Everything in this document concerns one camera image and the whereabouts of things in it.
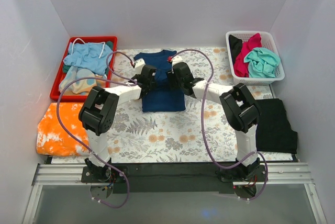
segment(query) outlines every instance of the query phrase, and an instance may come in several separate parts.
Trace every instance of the light blue shirt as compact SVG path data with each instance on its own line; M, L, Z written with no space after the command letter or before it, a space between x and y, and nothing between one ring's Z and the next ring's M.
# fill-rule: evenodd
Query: light blue shirt
M72 51L72 43L70 43L68 53L63 62L65 65L80 67L91 70L94 74L104 75L107 65L106 57L112 52L109 46L104 46L104 51L99 58L103 49L103 43L75 43Z

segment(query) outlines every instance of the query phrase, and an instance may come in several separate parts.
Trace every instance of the navy blue t-shirt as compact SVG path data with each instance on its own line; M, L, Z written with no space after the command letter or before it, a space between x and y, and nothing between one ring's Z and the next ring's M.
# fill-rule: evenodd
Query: navy blue t-shirt
M146 64L157 68L155 75L157 87L142 98L144 113L185 110L183 91L181 89L170 90L168 77L166 76L166 72L171 69L168 57L176 53L176 51L162 50L157 53L139 53L134 57L135 60L143 58Z

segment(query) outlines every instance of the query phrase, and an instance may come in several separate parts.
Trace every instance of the pink cloth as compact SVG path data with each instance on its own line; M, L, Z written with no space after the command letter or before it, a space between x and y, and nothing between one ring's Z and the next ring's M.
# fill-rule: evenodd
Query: pink cloth
M261 47L261 35L259 33L254 34L249 38L248 42L244 42L240 54L236 57L234 64L234 72L239 77L249 77L248 65L249 63L244 62L244 58L250 51L256 47Z

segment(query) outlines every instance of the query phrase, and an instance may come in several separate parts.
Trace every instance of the floral tablecloth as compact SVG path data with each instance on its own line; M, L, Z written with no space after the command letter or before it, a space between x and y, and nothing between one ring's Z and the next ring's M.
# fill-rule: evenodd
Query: floral tablecloth
M225 48L197 48L209 56L215 73L212 82L233 85L228 54ZM122 50L134 57L140 52L154 53L161 49ZM207 60L196 52L181 55L195 77L207 79ZM114 69L132 77L129 61L116 55ZM113 76L112 80L123 82ZM272 98L269 86L249 86L256 99ZM199 99L185 96L186 111L174 113L143 113L142 101L118 106L114 123L108 131L108 151L113 163L204 162L210 161L202 139ZM228 125L221 105L206 101L205 126L210 150L217 161L234 161L237 154L236 136ZM292 160L288 153L264 152L267 160ZM53 157L52 163L84 163L85 157Z

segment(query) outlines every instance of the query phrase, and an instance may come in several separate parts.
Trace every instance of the orange towel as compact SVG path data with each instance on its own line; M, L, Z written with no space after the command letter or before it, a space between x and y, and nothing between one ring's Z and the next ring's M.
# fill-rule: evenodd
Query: orange towel
M56 115L57 103L52 103L37 127L36 150L39 154L52 156L88 155L88 150L71 138L60 126ZM60 116L68 130L85 144L88 138L82 123L79 121L79 111L82 103L61 103Z

